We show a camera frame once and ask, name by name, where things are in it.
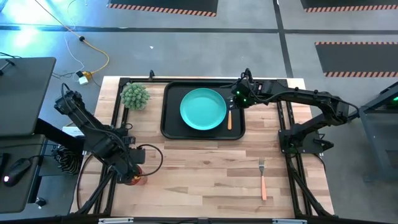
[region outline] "green spiky ball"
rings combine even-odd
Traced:
[[[120,96],[124,106],[132,110],[143,110],[149,100],[149,93],[146,87],[139,83],[127,83]]]

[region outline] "orange and black striped tape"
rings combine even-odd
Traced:
[[[195,11],[186,9],[169,9],[164,7],[151,7],[151,6],[133,6],[128,4],[108,4],[108,8],[112,9],[128,9],[128,10],[140,10],[148,12],[166,12],[173,14],[183,14],[183,15],[193,15],[193,16],[210,16],[215,17],[217,13],[215,12],[205,12],[205,11]]]
[[[398,77],[398,72],[325,72],[326,77],[338,78],[392,78]]]
[[[375,45],[375,44],[398,44],[398,42],[393,42],[393,41],[369,41],[369,42],[333,42],[333,41],[321,41],[321,42],[316,42],[315,45],[320,45],[320,44],[369,44],[369,45]]]
[[[368,10],[386,10],[386,9],[398,9],[398,5],[310,7],[304,10],[306,12],[346,12],[346,11],[368,11]]]

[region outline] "yellow cable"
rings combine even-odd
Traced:
[[[56,21],[58,21],[62,26],[64,26],[64,28],[66,28],[67,30],[69,30],[72,34],[74,34],[74,35],[77,36],[78,38],[81,37],[79,34],[77,34],[76,32],[74,32],[73,30],[69,29],[69,27],[65,26],[61,21],[59,21],[53,14],[51,14],[51,12],[49,12],[48,10],[46,10],[46,8],[44,8],[37,0],[35,0],[35,2],[36,2],[37,4],[39,4],[39,6],[40,6],[42,9],[44,9],[48,14],[50,14],[50,16],[52,16]],[[106,62],[105,62],[105,64],[104,64],[101,68],[95,70],[94,72],[90,72],[92,75],[94,75],[94,73],[99,72],[100,70],[104,69],[104,67],[106,67],[106,66],[108,65],[108,63],[109,63],[109,55],[108,55],[105,51],[100,50],[100,49],[98,49],[98,48],[92,46],[87,40],[83,40],[83,42],[84,42],[85,44],[87,44],[89,47],[91,47],[92,49],[94,49],[94,50],[96,50],[96,51],[98,51],[98,52],[101,52],[102,54],[104,54],[104,55],[106,56]]]

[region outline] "orange handle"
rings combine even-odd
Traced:
[[[264,176],[261,176],[261,198],[267,200],[266,181]]]
[[[231,110],[228,112],[228,130],[232,130],[232,114]]]

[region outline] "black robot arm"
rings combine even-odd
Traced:
[[[118,182],[128,184],[140,175],[137,164],[145,162],[145,149],[132,149],[123,142],[127,136],[126,128],[115,129],[103,125],[85,108],[81,95],[68,90],[55,101],[54,108],[61,114],[69,116],[85,135],[84,150],[91,152],[98,160],[111,166],[118,174]]]
[[[317,131],[325,126],[339,126],[348,121],[349,103],[338,96],[318,90],[309,91],[289,88],[281,80],[255,82],[247,68],[241,78],[231,86],[233,108],[248,108],[264,103],[289,101],[317,106],[322,114],[303,124],[294,124],[290,130],[280,130],[279,140],[283,153],[319,153],[331,147],[333,143],[319,138]]]

